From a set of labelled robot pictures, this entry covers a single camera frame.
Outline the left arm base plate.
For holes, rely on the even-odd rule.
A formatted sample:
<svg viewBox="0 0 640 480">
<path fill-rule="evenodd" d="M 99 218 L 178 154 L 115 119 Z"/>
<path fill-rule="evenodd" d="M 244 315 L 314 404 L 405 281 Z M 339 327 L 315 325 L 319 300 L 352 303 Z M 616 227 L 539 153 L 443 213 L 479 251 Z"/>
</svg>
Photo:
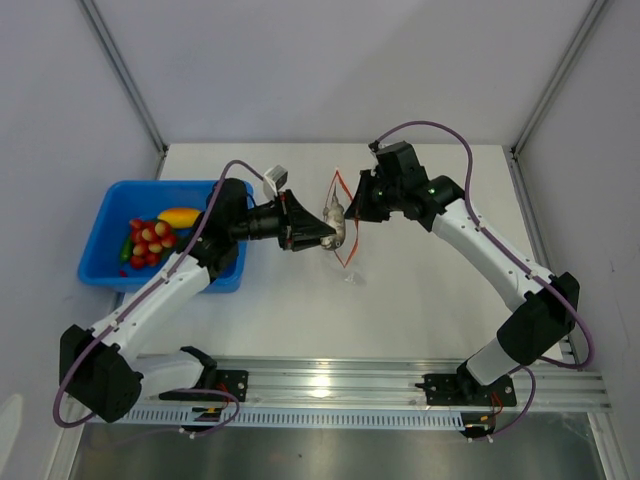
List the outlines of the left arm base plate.
<svg viewBox="0 0 640 480">
<path fill-rule="evenodd" d="M 223 391 L 233 395 L 239 402 L 246 400 L 249 384 L 249 372 L 246 370 L 217 370 L 216 376 L 207 374 L 199 380 L 190 392 L 169 391 L 161 393 L 163 401 L 189 402 L 226 402 L 227 398 L 211 393 L 211 390 Z"/>
</svg>

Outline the grey toy fish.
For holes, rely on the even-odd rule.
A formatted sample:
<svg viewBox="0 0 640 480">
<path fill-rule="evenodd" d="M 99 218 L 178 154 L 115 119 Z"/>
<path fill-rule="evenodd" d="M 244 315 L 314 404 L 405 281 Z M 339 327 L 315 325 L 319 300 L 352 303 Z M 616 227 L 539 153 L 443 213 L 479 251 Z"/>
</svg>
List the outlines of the grey toy fish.
<svg viewBox="0 0 640 480">
<path fill-rule="evenodd" d="M 335 232 L 321 239 L 321 247 L 324 250 L 335 251 L 344 244 L 346 239 L 344 207 L 336 195 L 332 195 L 331 200 L 324 207 L 323 219 Z"/>
</svg>

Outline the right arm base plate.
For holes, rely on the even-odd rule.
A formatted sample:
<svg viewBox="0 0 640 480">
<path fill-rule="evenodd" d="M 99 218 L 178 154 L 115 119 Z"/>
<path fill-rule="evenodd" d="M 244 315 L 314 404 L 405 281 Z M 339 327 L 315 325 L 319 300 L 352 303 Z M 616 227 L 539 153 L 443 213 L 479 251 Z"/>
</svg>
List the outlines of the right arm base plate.
<svg viewBox="0 0 640 480">
<path fill-rule="evenodd" d="M 430 406 L 515 407 L 517 404 L 513 381 L 508 375 L 481 385 L 460 374 L 431 373 L 423 375 L 422 381 L 414 386 L 424 392 Z"/>
</svg>

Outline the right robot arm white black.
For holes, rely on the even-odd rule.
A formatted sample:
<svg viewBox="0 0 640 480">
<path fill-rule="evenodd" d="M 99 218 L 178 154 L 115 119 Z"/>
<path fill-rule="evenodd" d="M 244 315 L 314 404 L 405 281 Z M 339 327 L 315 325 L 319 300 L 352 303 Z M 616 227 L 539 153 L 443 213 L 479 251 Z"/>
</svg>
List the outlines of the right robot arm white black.
<svg viewBox="0 0 640 480">
<path fill-rule="evenodd" d="M 428 176 L 409 143 L 384 147 L 375 158 L 375 166 L 359 174 L 346 218 L 381 223 L 400 212 L 418 222 L 469 261 L 511 313 L 495 338 L 456 371 L 458 395 L 479 403 L 496 381 L 541 359 L 575 328 L 579 284 L 510 250 L 473 213 L 462 187 L 448 176 Z"/>
</svg>

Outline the clear zip bag orange zipper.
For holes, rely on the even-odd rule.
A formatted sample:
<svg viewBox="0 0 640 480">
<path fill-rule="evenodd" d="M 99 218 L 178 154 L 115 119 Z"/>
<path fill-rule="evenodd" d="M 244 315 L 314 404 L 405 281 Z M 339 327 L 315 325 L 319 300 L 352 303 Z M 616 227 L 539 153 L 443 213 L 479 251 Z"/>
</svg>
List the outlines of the clear zip bag orange zipper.
<svg viewBox="0 0 640 480">
<path fill-rule="evenodd" d="M 358 257 L 360 245 L 359 223 L 345 214 L 354 200 L 347 182 L 335 169 L 323 205 L 323 219 L 335 233 L 322 242 L 327 268 L 333 278 L 352 287 L 364 288 L 366 279 Z"/>
</svg>

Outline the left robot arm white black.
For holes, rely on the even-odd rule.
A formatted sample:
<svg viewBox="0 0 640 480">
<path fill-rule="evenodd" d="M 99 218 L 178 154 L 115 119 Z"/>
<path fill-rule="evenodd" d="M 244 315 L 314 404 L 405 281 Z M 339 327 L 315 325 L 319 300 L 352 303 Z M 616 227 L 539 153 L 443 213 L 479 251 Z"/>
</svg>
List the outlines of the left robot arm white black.
<svg viewBox="0 0 640 480">
<path fill-rule="evenodd" d="M 143 358 L 143 346 L 236 261 L 242 242 L 274 238 L 281 249 L 300 251 L 321 245 L 334 232 L 289 190 L 251 207 L 243 181 L 231 178 L 216 182 L 205 212 L 161 270 L 92 327 L 73 325 L 63 333 L 55 422 L 64 428 L 75 425 L 59 415 L 65 394 L 108 423 L 123 418 L 143 398 L 229 398 L 229 393 L 216 388 L 217 362 L 208 354 L 182 346 L 173 354 Z"/>
</svg>

